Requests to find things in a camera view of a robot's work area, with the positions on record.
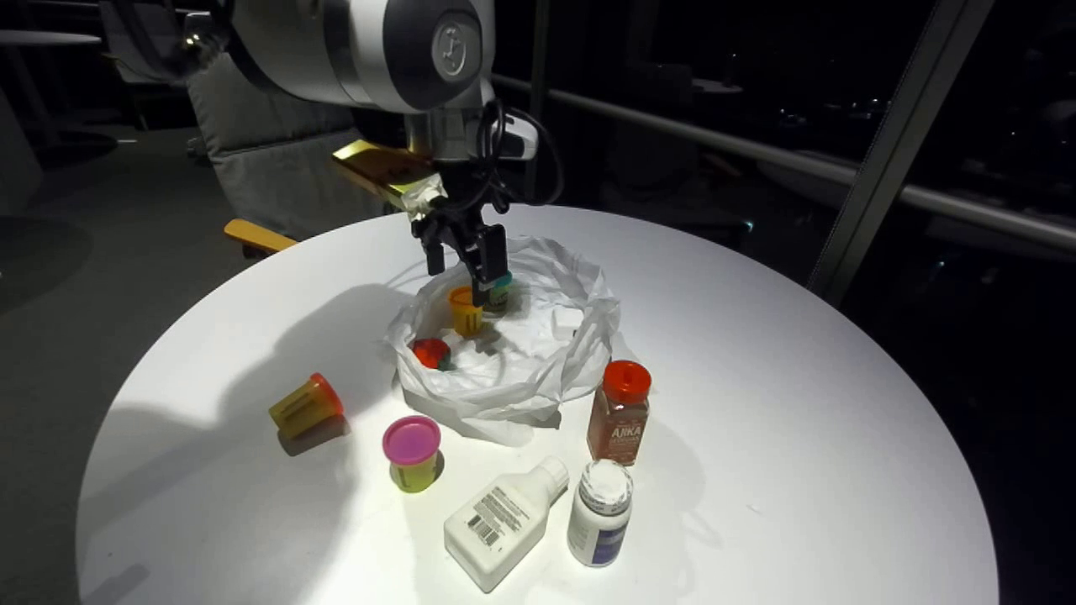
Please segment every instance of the clear plastic bag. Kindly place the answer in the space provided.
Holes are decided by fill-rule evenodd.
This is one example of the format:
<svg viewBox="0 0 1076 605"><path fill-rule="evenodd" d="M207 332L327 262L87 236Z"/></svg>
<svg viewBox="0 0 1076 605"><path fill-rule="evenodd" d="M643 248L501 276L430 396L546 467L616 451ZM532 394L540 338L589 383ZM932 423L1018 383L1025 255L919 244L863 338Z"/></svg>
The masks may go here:
<svg viewBox="0 0 1076 605"><path fill-rule="evenodd" d="M405 401L466 432L523 443L532 427L559 427L559 406L597 387L620 338L620 301L594 265L559 243L508 244L520 308L490 321L494 338L454 338L446 295L464 270L430 280L389 325ZM414 338L449 338L449 368L428 368Z"/></svg>

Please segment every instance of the white container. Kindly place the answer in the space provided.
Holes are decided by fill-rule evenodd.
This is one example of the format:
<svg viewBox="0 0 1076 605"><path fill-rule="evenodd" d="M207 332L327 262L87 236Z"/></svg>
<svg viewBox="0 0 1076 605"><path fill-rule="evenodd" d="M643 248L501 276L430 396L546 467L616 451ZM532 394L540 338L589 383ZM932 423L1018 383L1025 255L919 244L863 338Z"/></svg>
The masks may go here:
<svg viewBox="0 0 1076 605"><path fill-rule="evenodd" d="M510 567L540 541L547 506L569 492L569 467L546 460L532 474L505 474L444 525L444 548L494 592Z"/></svg>
<svg viewBox="0 0 1076 605"><path fill-rule="evenodd" d="M629 530L632 517L632 474L616 460L584 467L572 502L569 548L589 563L607 563Z"/></svg>

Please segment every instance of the white round table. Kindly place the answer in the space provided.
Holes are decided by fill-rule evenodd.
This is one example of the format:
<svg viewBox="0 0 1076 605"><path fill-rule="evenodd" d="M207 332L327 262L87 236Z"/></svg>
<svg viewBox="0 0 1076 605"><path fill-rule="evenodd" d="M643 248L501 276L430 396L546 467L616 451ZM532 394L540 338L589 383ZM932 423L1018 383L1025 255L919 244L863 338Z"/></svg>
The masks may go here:
<svg viewBox="0 0 1076 605"><path fill-rule="evenodd" d="M410 413L380 336L421 276L401 214L272 255L184 313L97 432L77 509L87 605L726 602L994 605L993 530L921 390L842 313L703 237L572 207L513 207L605 270L622 332L654 372L635 514L612 567L576 563L572 492L546 541L482 595L444 517L505 469L589 460L589 401L508 451L444 429L444 476L401 495L380 453ZM286 456L276 396L327 372L352 432Z"/></svg>

